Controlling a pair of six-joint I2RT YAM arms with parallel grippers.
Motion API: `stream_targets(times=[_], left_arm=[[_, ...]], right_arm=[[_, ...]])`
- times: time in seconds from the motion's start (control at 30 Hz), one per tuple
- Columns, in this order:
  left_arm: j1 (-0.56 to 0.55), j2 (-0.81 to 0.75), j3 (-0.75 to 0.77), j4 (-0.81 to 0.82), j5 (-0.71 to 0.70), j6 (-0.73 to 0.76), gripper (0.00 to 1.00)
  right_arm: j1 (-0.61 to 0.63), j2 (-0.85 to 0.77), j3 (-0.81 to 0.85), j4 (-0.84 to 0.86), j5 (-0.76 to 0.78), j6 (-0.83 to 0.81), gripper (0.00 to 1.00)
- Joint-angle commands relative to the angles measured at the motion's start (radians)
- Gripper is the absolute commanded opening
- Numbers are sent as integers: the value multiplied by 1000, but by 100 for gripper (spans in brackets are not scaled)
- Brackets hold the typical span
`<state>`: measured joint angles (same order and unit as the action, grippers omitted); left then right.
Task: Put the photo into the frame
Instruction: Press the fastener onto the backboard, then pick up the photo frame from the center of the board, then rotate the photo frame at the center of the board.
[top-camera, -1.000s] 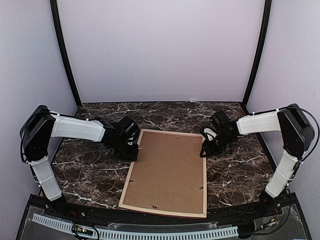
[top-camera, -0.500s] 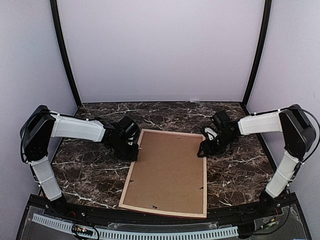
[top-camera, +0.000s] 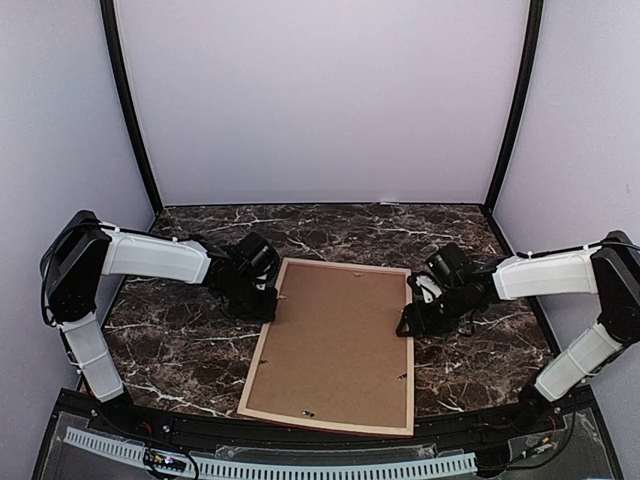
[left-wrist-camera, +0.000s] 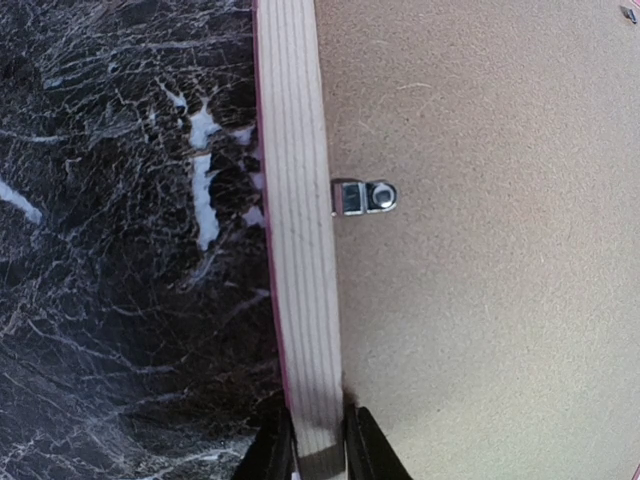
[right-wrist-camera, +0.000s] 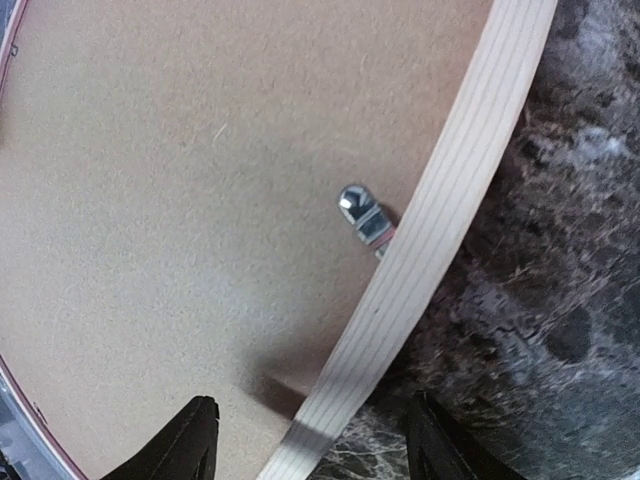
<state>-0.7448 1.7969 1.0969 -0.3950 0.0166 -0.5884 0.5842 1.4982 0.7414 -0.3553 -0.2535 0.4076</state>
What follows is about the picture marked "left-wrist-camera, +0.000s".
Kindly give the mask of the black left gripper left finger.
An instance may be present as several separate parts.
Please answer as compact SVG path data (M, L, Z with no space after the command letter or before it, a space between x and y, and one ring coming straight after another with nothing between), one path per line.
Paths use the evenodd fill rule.
M294 473L294 429L288 409L267 419L232 480L291 480Z

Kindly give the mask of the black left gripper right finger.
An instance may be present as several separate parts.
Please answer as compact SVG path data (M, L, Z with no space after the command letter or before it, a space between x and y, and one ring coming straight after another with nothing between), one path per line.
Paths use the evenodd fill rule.
M366 407L346 407L344 440L349 479L412 480Z

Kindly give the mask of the brown cardboard backing board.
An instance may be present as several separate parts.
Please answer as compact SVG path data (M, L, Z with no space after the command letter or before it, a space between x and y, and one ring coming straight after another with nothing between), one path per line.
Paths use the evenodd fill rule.
M321 1L346 388L416 479L639 475L639 5Z

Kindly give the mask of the light wooden picture frame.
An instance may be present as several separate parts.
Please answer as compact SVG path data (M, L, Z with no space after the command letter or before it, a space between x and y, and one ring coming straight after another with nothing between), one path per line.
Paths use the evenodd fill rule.
M302 479L346 478L332 200L315 5L258 1L254 51L273 306Z

